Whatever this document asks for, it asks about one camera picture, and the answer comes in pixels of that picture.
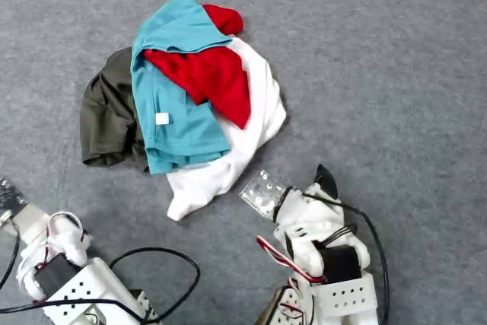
red wire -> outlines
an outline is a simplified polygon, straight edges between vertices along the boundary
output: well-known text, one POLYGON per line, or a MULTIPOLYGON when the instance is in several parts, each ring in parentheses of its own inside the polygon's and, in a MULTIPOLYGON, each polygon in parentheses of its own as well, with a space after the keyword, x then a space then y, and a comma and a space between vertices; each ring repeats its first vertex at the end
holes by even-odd
POLYGON ((290 310, 292 310, 292 311, 296 311, 296 312, 298 312, 298 313, 299 313, 299 316, 289 316, 289 315, 284 314, 282 311, 281 311, 281 314, 283 314, 283 315, 285 315, 286 317, 289 317, 290 319, 293 319, 293 320, 294 320, 294 319, 301 318, 301 322, 303 322, 303 319, 304 319, 304 312, 303 312, 303 311, 302 311, 300 308, 295 307, 295 306, 293 306, 292 304, 286 304, 285 302, 281 302, 281 303, 279 304, 279 306, 286 307, 286 308, 288 308, 288 309, 290 309, 290 310))
POLYGON ((289 284, 290 287, 293 287, 294 286, 295 288, 293 288, 293 289, 295 291, 296 290, 299 290, 299 282, 298 282, 298 280, 296 278, 289 277, 288 278, 288 284, 289 284))
POLYGON ((294 264, 294 262, 292 260, 290 260, 289 258, 287 258, 284 254, 279 253, 279 251, 276 250, 271 244, 269 244, 266 241, 266 239, 264 239, 263 237, 257 236, 256 240, 257 240, 257 243, 259 243, 259 245, 261 246, 261 248, 263 248, 267 253, 272 255, 272 257, 275 260, 277 260, 278 262, 280 262, 286 266, 290 266, 292 269, 295 270, 295 272, 298 272, 299 274, 301 274, 308 282, 321 283, 321 282, 326 280, 325 277, 312 277, 312 276, 310 276, 308 273, 306 273, 304 270, 302 270, 296 264, 294 264))

black cable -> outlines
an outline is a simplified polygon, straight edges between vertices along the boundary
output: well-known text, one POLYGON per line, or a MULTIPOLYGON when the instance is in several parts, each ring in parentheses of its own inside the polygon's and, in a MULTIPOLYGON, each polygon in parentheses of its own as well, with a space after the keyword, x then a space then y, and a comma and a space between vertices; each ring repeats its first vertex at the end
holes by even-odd
POLYGON ((191 258, 188 256, 184 255, 183 253, 180 253, 175 250, 171 249, 166 249, 163 247, 143 247, 140 249, 135 249, 135 250, 130 250, 127 253, 124 253, 122 256, 119 256, 116 258, 111 264, 110 268, 113 268, 115 264, 117 264, 120 260, 122 260, 125 257, 128 257, 130 255, 136 254, 136 253, 142 253, 142 252, 149 252, 149 251, 158 251, 162 253, 170 253, 175 256, 178 256, 185 261, 187 261, 189 264, 191 264, 195 269, 196 269, 196 277, 191 286, 189 287, 189 290, 186 291, 186 293, 178 300, 176 303, 169 308, 166 312, 164 312, 161 316, 157 317, 156 319, 149 320, 147 321, 145 318, 140 317, 137 315, 134 311, 132 311, 130 308, 125 306, 123 303, 116 301, 116 300, 107 300, 107 299, 79 299, 79 300, 59 300, 59 301, 47 301, 47 302, 39 302, 36 304, 26 304, 24 306, 15 306, 15 307, 7 307, 7 308, 0 308, 0 314, 16 314, 18 312, 25 312, 25 311, 31 311, 31 310, 36 310, 37 308, 43 308, 43 307, 51 307, 51 306, 60 306, 64 304, 113 304, 124 310, 127 314, 132 316, 134 319, 136 319, 139 323, 141 324, 150 324, 150 323, 159 323, 161 322, 164 318, 172 314, 188 297, 191 295, 191 293, 194 291, 195 287, 198 285, 199 282, 199 277, 201 276, 201 269, 199 268, 198 264, 196 264, 191 258))
POLYGON ((154 251, 162 252, 162 253, 173 254, 175 256, 178 256, 181 259, 184 259, 189 264, 191 264, 193 266, 193 268, 196 270, 196 277, 195 277, 193 283, 191 284, 191 286, 186 291, 186 293, 183 296, 181 296, 181 298, 179 300, 177 300, 171 307, 169 307, 169 309, 166 310, 166 312, 164 312, 159 317, 157 317, 157 318, 155 318, 153 320, 148 321, 147 324, 149 324, 149 323, 160 323, 166 317, 168 317, 169 315, 171 315, 189 297, 189 295, 191 295, 191 293, 193 293, 193 291, 195 290, 196 286, 198 285, 199 277, 201 276, 201 269, 199 268, 198 264, 196 264, 191 258, 189 258, 188 256, 184 255, 183 253, 180 253, 179 251, 175 251, 175 250, 172 250, 172 249, 166 249, 166 248, 163 248, 163 247, 142 247, 140 249, 130 250, 130 251, 124 253, 123 255, 119 256, 118 258, 116 258, 109 265, 109 267, 112 269, 120 260, 122 260, 123 258, 126 258, 128 256, 131 256, 131 255, 134 255, 134 254, 137 254, 137 253, 147 253, 147 252, 154 252, 154 251))
POLYGON ((147 320, 149 320, 149 317, 151 316, 152 312, 152 307, 149 307, 147 309, 147 312, 145 313, 144 321, 142 321, 139 325, 145 325, 147 323, 147 320))
POLYGON ((14 220, 10 220, 10 223, 14 230, 17 233, 17 237, 15 238, 15 244, 14 244, 14 249, 12 251, 12 257, 10 259, 10 263, 8 264, 7 270, 5 271, 5 274, 2 277, 2 280, 0 280, 0 291, 2 290, 3 286, 8 280, 8 277, 10 277, 12 270, 14 269, 15 262, 17 261, 18 257, 18 251, 21 247, 21 232, 18 230, 17 224, 14 222, 14 220))
POLYGON ((311 295, 311 299, 313 299, 313 308, 311 309, 311 320, 308 325, 312 325, 314 321, 314 296, 313 295, 311 295))
POLYGON ((134 311, 130 310, 123 303, 116 300, 105 300, 105 299, 79 299, 79 300, 58 300, 58 301, 48 301, 48 302, 38 302, 36 304, 26 304, 23 306, 0 308, 0 315, 6 314, 16 314, 17 312, 25 312, 36 310, 37 308, 51 307, 51 306, 61 306, 64 304, 114 304, 124 310, 127 314, 132 316, 137 321, 144 321, 142 317, 137 315, 134 311))
POLYGON ((320 244, 323 245, 324 247, 326 247, 326 246, 330 245, 333 241, 335 241, 335 240, 339 239, 340 237, 342 237, 343 235, 346 235, 349 233, 352 233, 354 235, 357 233, 357 225, 356 224, 350 223, 350 224, 347 224, 347 225, 339 228, 338 230, 333 232, 329 237, 327 237, 325 240, 320 241, 320 244))
POLYGON ((337 203, 334 201, 330 201, 328 199, 319 197, 319 196, 314 196, 312 194, 307 194, 303 193, 304 197, 312 198, 312 199, 317 199, 327 205, 331 206, 338 206, 342 207, 344 209, 348 209, 349 211, 352 211, 356 213, 357 215, 362 216, 364 218, 365 222, 367 222, 367 226, 371 230, 372 236, 374 237, 375 244, 377 245, 377 251, 379 252, 380 256, 380 262, 382 264, 382 273, 384 275, 384 313, 382 314, 382 321, 380 322, 380 325, 387 325, 387 322, 389 321, 389 310, 390 310, 390 288, 389 288, 389 272, 387 270, 387 262, 386 262, 386 255, 384 253, 384 248, 382 247, 382 243, 380 242, 379 235, 377 231, 375 230, 374 225, 372 224, 372 221, 369 219, 369 217, 365 214, 365 212, 361 211, 360 209, 357 209, 353 206, 347 205, 346 203, 337 203))

white clothing tag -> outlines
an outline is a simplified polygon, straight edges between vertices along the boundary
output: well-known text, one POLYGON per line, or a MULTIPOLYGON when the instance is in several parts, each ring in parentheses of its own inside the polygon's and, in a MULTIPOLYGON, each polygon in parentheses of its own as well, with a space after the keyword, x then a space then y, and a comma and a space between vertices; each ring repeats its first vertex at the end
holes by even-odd
POLYGON ((169 124, 169 113, 162 112, 155 114, 155 124, 156 125, 167 125, 169 124))

wire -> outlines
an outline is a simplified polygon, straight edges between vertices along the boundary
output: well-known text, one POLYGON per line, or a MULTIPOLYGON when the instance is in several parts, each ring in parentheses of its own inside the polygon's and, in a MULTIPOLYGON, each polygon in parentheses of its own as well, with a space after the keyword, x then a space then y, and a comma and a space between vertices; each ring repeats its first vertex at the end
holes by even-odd
POLYGON ((40 249, 43 249, 43 248, 46 248, 46 247, 54 247, 60 253, 63 251, 62 248, 57 247, 55 244, 52 244, 52 243, 44 243, 44 244, 38 246, 32 253, 30 253, 29 256, 26 256, 21 261, 21 263, 18 265, 18 269, 17 269, 17 281, 18 281, 18 285, 26 293, 29 293, 29 292, 25 289, 24 278, 26 277, 27 274, 29 274, 29 271, 31 270, 31 268, 27 267, 25 269, 24 267, 28 263, 30 264, 30 262, 32 262, 32 260, 36 257, 36 255, 37 255, 37 253, 39 252, 40 249))
POLYGON ((64 304, 114 304, 124 310, 127 314, 132 316, 139 322, 144 321, 142 317, 137 315, 134 311, 130 310, 127 306, 117 300, 106 300, 106 299, 83 299, 79 300, 58 300, 58 301, 48 301, 48 302, 37 302, 36 304, 26 304, 23 306, 0 308, 0 315, 6 314, 16 314, 17 312, 25 312, 36 310, 37 308, 61 306, 64 304))
POLYGON ((315 305, 314 304, 314 301, 315 300, 314 300, 314 296, 313 295, 311 295, 311 298, 313 299, 313 308, 311 309, 311 320, 310 320, 310 323, 308 325, 311 325, 313 323, 313 321, 314 321, 314 305, 315 305))
POLYGON ((297 315, 297 316, 292 315, 292 314, 286 314, 285 312, 283 312, 279 308, 279 311, 281 312, 281 314, 283 314, 284 316, 289 317, 290 319, 293 319, 293 320, 301 318, 301 323, 304 323, 304 312, 299 307, 293 306, 292 304, 286 304, 285 302, 281 302, 279 304, 279 306, 285 307, 291 311, 299 313, 299 315, 297 315))
POLYGON ((68 211, 59 211, 59 212, 56 212, 55 214, 53 214, 49 217, 49 219, 47 220, 47 234, 48 234, 48 236, 49 236, 49 231, 53 234, 53 228, 51 228, 51 223, 52 223, 53 219, 55 217, 61 216, 61 215, 65 216, 69 221, 74 222, 76 224, 76 226, 78 226, 79 231, 81 232, 80 241, 83 241, 83 239, 84 239, 83 224, 81 223, 81 220, 79 219, 79 217, 77 215, 75 215, 74 213, 70 213, 68 211))
POLYGON ((298 283, 296 278, 289 277, 288 278, 288 284, 289 284, 289 287, 291 287, 292 289, 294 289, 296 291, 299 298, 303 297, 303 294, 301 293, 301 291, 299 289, 299 283, 298 283))
POLYGON ((198 264, 196 264, 191 258, 188 256, 184 255, 183 253, 180 253, 175 250, 171 249, 166 249, 163 247, 142 247, 140 249, 135 249, 135 250, 130 250, 123 255, 119 256, 116 258, 111 264, 110 268, 113 268, 120 260, 123 258, 126 258, 128 256, 131 256, 136 253, 143 253, 143 252, 149 252, 149 251, 157 251, 157 252, 162 252, 162 253, 170 253, 175 256, 178 256, 185 261, 187 261, 189 264, 191 264, 195 270, 196 270, 196 277, 191 286, 189 287, 188 291, 178 300, 176 303, 169 308, 166 312, 164 312, 161 316, 153 319, 153 320, 146 320, 145 318, 140 317, 137 315, 134 311, 132 311, 130 308, 125 306, 123 303, 117 301, 117 300, 108 300, 108 299, 83 299, 80 298, 78 300, 59 300, 59 301, 47 301, 47 302, 38 302, 35 304, 26 304, 23 306, 15 306, 15 307, 6 307, 6 308, 0 308, 0 314, 16 314, 18 312, 25 312, 25 311, 31 311, 31 310, 36 310, 37 308, 43 308, 43 307, 51 307, 51 306, 61 306, 64 304, 113 304, 122 310, 124 310, 127 314, 132 316, 134 319, 136 319, 141 325, 146 325, 150 323, 160 323, 164 318, 172 314, 188 297, 191 295, 191 293, 194 291, 195 287, 198 285, 199 278, 201 276, 201 269, 199 268, 198 264))
POLYGON ((335 232, 333 232, 329 237, 327 237, 325 240, 320 241, 320 244, 323 245, 324 247, 330 245, 333 241, 341 238, 343 235, 347 234, 356 234, 357 233, 357 225, 354 223, 347 224, 335 232))
POLYGON ((171 307, 169 307, 169 309, 166 310, 166 312, 164 312, 162 315, 160 315, 159 317, 157 317, 153 320, 143 322, 143 324, 160 323, 166 317, 171 315, 191 295, 191 293, 193 293, 196 286, 198 285, 199 277, 201 276, 201 269, 199 268, 198 264, 196 264, 191 258, 184 255, 183 253, 180 253, 179 251, 175 251, 175 250, 167 249, 167 248, 163 248, 163 247, 141 247, 140 249, 130 250, 130 251, 122 254, 118 258, 116 258, 114 261, 112 261, 112 263, 109 265, 109 267, 112 269, 120 260, 122 260, 123 258, 126 258, 128 256, 131 256, 131 255, 134 255, 137 253, 148 253, 148 252, 154 252, 154 251, 173 254, 175 256, 178 256, 181 259, 184 259, 189 264, 191 264, 193 266, 193 268, 196 270, 196 277, 193 280, 193 283, 191 284, 191 286, 186 291, 186 293, 184 293, 184 295, 181 296, 179 300, 177 300, 171 307))
POLYGON ((149 317, 151 316, 151 312, 152 312, 152 307, 149 306, 149 308, 147 309, 147 312, 145 313, 144 321, 142 321, 140 323, 140 325, 145 325, 147 323, 147 321, 149 320, 149 317))
POLYGON ((2 290, 3 286, 8 280, 8 277, 10 277, 12 270, 14 269, 15 262, 17 261, 18 257, 18 251, 21 247, 21 232, 18 229, 17 224, 14 222, 14 220, 10 220, 11 225, 13 226, 15 232, 17 233, 17 236, 15 238, 15 244, 14 244, 14 249, 12 250, 12 256, 10 259, 10 263, 8 264, 7 270, 5 271, 5 274, 2 277, 2 280, 0 280, 0 291, 2 290))
POLYGON ((290 266, 295 272, 301 274, 308 282, 311 283, 322 283, 325 281, 325 277, 312 277, 304 270, 299 268, 292 260, 286 257, 283 253, 280 253, 275 249, 266 239, 262 236, 257 236, 257 243, 263 248, 278 264, 282 266, 290 266))
POLYGON ((386 255, 384 253, 384 248, 382 247, 382 243, 380 242, 380 238, 377 231, 375 230, 374 224, 372 224, 372 221, 365 214, 365 212, 353 206, 347 205, 346 203, 338 203, 338 202, 330 201, 329 199, 325 199, 307 193, 303 193, 303 196, 312 199, 317 199, 327 205, 338 206, 344 209, 348 209, 349 211, 362 216, 365 222, 367 222, 367 226, 371 230, 372 236, 374 237, 375 240, 375 244, 377 245, 377 251, 379 252, 380 262, 382 264, 382 273, 384 276, 384 313, 382 314, 382 321, 380 322, 380 325, 387 325, 387 322, 389 321, 389 310, 390 310, 389 272, 387 270, 387 262, 386 262, 386 255))

gray felt surface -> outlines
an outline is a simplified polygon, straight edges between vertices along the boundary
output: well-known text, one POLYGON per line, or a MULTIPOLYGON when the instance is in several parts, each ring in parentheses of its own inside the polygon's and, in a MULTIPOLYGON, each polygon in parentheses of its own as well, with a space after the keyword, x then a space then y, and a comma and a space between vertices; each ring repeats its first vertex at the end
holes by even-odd
MULTIPOLYGON (((168 324, 248 325, 288 271, 254 240, 273 225, 237 193, 261 168, 305 187, 323 162, 383 239, 391 324, 486 324, 487 0, 200 0, 242 13, 290 119, 229 194, 181 223, 166 218, 164 176, 85 167, 78 141, 86 84, 165 1, 0 0, 2 173, 45 210, 80 215, 103 257, 162 245, 194 258, 202 281, 168 324)), ((2 267, 11 242, 0 235, 2 267)), ((119 273, 159 311, 193 277, 153 254, 119 273)), ((2 306, 27 301, 14 280, 0 293, 2 306)), ((0 323, 49 322, 34 311, 0 323)))

